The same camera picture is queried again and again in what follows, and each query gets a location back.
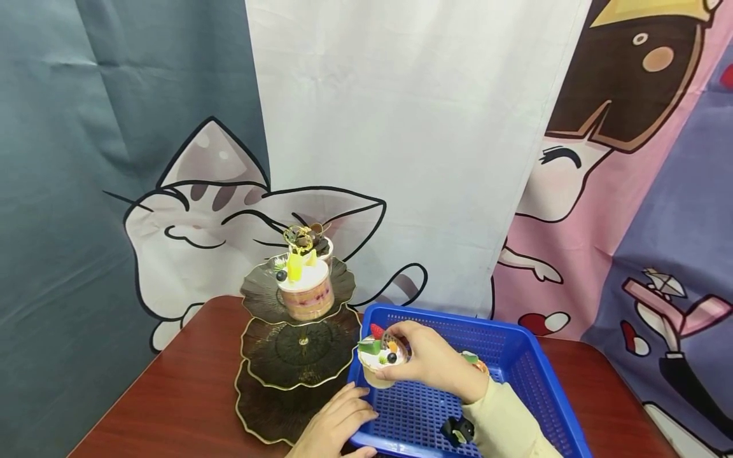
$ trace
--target white cream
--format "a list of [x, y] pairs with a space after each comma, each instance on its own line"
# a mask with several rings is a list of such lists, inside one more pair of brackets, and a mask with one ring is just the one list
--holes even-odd
[[[364, 341], [372, 341], [372, 340], [374, 340], [374, 337], [372, 336], [369, 336], [366, 339], [364, 339]], [[359, 355], [359, 360], [361, 361], [361, 363], [365, 366], [368, 366], [370, 369], [374, 371], [378, 371], [379, 369], [382, 369], [383, 367], [396, 366], [397, 364], [403, 364], [407, 362], [407, 353], [405, 351], [405, 348], [400, 344], [397, 344], [397, 353], [395, 353], [397, 355], [397, 361], [394, 364], [390, 364], [390, 363], [382, 364], [379, 362], [380, 356], [383, 357], [384, 360], [386, 361], [387, 355], [389, 355], [390, 353], [392, 353], [390, 349], [381, 350], [376, 355], [372, 355], [371, 353], [362, 352], [361, 350], [359, 350], [358, 355]]]
[[316, 265], [303, 265], [301, 279], [298, 281], [290, 280], [290, 275], [285, 281], [278, 281], [278, 288], [285, 292], [301, 292], [308, 291], [318, 286], [328, 276], [328, 265], [318, 259]]

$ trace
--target person's left hand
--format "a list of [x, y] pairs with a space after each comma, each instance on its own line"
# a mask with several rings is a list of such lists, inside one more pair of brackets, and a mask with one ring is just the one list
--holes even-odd
[[[349, 437], [368, 421], [379, 416], [372, 406], [360, 399], [368, 388], [355, 388], [349, 383], [336, 393], [323, 409], [311, 419], [303, 435], [285, 458], [338, 458]], [[344, 458], [372, 458], [377, 451], [372, 447], [344, 455]]]

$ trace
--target wooden table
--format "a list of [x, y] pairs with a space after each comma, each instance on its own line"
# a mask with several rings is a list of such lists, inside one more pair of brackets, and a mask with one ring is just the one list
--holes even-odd
[[[241, 298], [210, 300], [72, 451], [72, 458], [283, 457], [235, 414], [240, 336], [249, 320]], [[675, 458], [601, 353], [540, 338], [596, 458]]]

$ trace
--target sleeve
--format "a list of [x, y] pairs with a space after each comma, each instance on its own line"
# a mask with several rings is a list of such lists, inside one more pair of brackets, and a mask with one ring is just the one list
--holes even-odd
[[463, 415], [474, 424], [484, 457], [561, 458], [508, 383], [490, 381], [483, 398], [463, 406]]

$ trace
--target layered cake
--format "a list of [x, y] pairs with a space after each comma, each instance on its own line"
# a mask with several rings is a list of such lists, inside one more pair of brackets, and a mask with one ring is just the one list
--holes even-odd
[[376, 373], [387, 366], [407, 363], [409, 354], [397, 337], [385, 333], [379, 326], [369, 329], [372, 334], [358, 343], [357, 355], [364, 369], [364, 378], [374, 388], [385, 389], [394, 385], [389, 380], [379, 380]]
[[317, 258], [315, 250], [305, 256], [290, 254], [276, 269], [282, 301], [294, 320], [315, 320], [334, 304], [328, 264]]

